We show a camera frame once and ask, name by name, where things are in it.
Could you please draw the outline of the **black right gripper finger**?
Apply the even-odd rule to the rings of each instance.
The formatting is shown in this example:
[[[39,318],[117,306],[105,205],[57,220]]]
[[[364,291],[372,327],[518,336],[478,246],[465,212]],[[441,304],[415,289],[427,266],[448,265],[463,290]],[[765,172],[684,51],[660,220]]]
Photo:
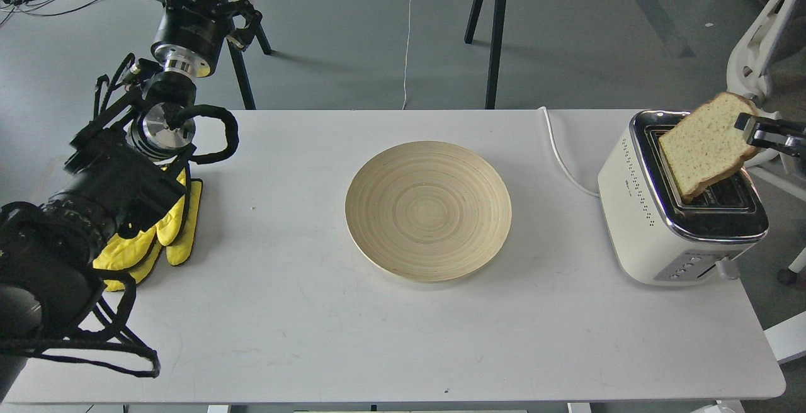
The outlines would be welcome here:
[[[805,137],[804,122],[740,113],[734,127],[744,137]]]
[[[751,146],[772,149],[789,157],[804,158],[805,135],[803,132],[766,132],[763,130],[745,131],[743,137]]]

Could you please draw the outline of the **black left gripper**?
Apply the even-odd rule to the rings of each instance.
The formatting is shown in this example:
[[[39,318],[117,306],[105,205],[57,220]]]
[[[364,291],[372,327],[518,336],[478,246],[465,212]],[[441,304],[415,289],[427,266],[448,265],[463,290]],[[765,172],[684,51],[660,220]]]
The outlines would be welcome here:
[[[152,0],[164,3],[154,43],[153,57],[165,63],[169,54],[186,52],[198,58],[196,77],[208,77],[216,71],[225,37],[243,52],[262,28],[262,13],[250,0]],[[245,26],[234,28],[233,17],[244,19]]]

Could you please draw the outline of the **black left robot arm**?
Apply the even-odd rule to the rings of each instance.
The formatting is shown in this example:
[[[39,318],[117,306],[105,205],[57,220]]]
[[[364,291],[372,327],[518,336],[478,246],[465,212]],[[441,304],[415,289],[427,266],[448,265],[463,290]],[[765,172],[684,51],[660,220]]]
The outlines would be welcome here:
[[[244,51],[258,38],[271,49],[250,0],[154,0],[163,6],[152,59],[129,54],[100,77],[93,118],[75,135],[64,169],[72,180],[41,205],[2,207],[2,391],[29,359],[86,363],[55,350],[119,352],[150,369],[94,365],[155,378],[157,352],[127,326],[136,298],[129,273],[96,268],[112,238],[133,238],[158,223],[190,186],[190,163],[234,155],[238,123],[224,107],[195,101],[198,78],[216,70],[221,49]]]

